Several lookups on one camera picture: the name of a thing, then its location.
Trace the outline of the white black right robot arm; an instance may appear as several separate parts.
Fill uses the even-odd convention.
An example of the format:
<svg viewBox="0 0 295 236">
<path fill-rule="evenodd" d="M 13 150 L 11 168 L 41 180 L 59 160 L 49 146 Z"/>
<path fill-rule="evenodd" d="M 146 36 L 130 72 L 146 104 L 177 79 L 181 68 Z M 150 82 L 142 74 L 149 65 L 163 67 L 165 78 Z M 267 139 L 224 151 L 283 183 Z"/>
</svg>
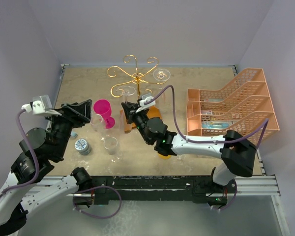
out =
<svg viewBox="0 0 295 236">
<path fill-rule="evenodd" d="M 123 102 L 121 106 L 127 123 L 135 124 L 144 142 L 153 146 L 157 153 L 163 156 L 196 154 L 221 159 L 222 163 L 213 169 L 209 180 L 213 192 L 221 192 L 237 176 L 253 175 L 256 146 L 238 132 L 228 130 L 225 135 L 211 137 L 183 136 L 169 131 L 161 118 L 148 118 L 148 110 L 136 103 Z"/>
</svg>

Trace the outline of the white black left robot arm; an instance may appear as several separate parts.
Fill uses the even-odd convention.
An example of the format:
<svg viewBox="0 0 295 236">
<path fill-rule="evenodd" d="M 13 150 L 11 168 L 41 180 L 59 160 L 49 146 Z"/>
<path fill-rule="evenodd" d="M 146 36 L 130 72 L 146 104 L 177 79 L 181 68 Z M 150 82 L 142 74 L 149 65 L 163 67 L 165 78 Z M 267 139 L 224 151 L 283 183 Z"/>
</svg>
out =
<svg viewBox="0 0 295 236">
<path fill-rule="evenodd" d="M 31 216 L 62 196 L 90 190 L 90 175 L 85 168 L 75 168 L 47 189 L 29 193 L 53 170 L 52 162 L 63 161 L 72 130 L 90 122 L 91 105 L 92 100 L 89 99 L 81 103 L 64 103 L 54 109 L 49 97 L 43 95 L 22 106 L 16 117 L 23 136 L 19 143 L 22 152 L 12 164 L 0 189 L 0 236 L 19 231 Z M 51 126 L 48 129 L 36 127 L 25 133 L 20 123 L 20 115 L 24 112 L 45 117 Z"/>
</svg>

